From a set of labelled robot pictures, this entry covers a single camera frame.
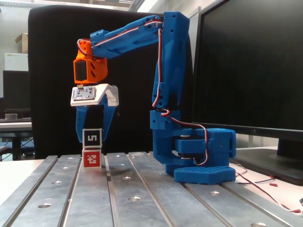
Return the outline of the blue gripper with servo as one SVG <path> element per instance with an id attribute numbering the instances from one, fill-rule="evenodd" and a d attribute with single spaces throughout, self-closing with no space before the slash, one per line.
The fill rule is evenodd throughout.
<path id="1" fill-rule="evenodd" d="M 91 105 L 88 108 L 86 106 L 77 106 L 76 107 L 76 133 L 79 142 L 82 143 L 82 130 L 84 129 L 85 126 L 86 115 L 103 116 L 102 141 L 105 141 L 115 111 L 116 111 L 115 106 L 108 106 L 108 105 L 104 105 L 104 106 Z"/>

